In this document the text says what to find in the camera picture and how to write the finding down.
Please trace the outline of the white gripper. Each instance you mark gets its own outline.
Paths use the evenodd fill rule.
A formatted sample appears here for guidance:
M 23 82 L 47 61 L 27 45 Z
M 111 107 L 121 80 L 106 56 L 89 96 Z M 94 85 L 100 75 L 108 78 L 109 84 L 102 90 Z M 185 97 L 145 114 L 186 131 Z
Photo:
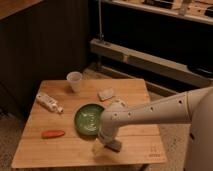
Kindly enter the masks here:
M 104 145 L 108 145 L 116 140 L 117 133 L 118 127 L 113 125 L 101 124 L 98 132 L 98 139 L 100 142 L 94 142 L 92 153 L 94 155 L 98 155 L 99 152 L 104 148 Z

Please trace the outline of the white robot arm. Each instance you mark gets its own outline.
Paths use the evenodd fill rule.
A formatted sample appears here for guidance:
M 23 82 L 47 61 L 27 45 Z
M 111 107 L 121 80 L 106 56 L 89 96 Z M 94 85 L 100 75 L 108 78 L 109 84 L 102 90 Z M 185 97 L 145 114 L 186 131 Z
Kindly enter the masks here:
M 190 123 L 184 171 L 213 171 L 213 86 L 128 107 L 115 100 L 101 114 L 98 143 L 120 151 L 122 126 Z

